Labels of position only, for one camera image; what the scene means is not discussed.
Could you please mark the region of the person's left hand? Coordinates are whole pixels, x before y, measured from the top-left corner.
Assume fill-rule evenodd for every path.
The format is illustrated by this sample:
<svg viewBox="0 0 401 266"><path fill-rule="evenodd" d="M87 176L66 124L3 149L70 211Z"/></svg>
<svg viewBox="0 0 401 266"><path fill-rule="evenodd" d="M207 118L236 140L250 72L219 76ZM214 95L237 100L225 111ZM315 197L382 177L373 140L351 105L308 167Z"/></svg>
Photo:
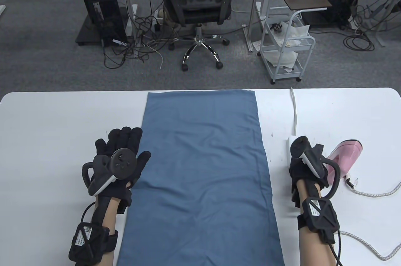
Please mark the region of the person's left hand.
<svg viewBox="0 0 401 266"><path fill-rule="evenodd" d="M141 138L141 128L123 127L111 130L107 142L103 139L95 142L93 178L99 183L95 194L120 200L118 214L123 214L131 205L131 188L151 157L149 151L138 153Z"/></svg>

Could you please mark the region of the person's right hand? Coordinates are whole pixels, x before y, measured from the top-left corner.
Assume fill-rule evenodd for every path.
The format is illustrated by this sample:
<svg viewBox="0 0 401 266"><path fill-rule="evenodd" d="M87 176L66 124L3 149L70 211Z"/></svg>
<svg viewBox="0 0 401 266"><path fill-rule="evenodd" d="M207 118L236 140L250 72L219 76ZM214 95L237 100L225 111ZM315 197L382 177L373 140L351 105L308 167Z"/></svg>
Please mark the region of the person's right hand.
<svg viewBox="0 0 401 266"><path fill-rule="evenodd" d="M320 189L329 187L328 170L323 165L323 149L324 145L316 144L314 147L310 145L307 137L298 137L290 145L291 162L289 166L289 174L292 179L292 201L296 208L301 208L303 199L301 191L297 184L304 182L306 189L304 197L318 197Z"/></svg>

